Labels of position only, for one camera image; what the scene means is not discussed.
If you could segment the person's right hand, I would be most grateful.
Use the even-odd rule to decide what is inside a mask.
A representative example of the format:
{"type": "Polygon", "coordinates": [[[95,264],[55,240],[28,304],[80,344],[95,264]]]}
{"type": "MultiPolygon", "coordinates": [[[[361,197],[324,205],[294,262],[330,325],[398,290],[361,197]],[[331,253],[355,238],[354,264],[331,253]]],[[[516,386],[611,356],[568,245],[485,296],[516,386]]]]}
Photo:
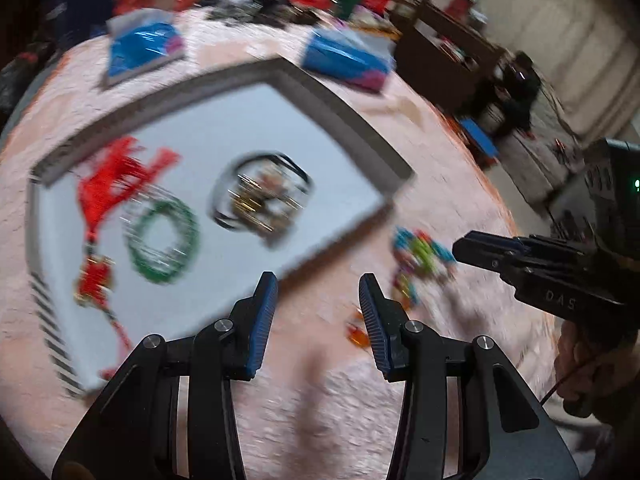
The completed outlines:
{"type": "Polygon", "coordinates": [[[598,333],[564,321],[554,361],[555,394],[567,415],[597,414],[616,392],[639,375],[639,332],[598,333]]]}

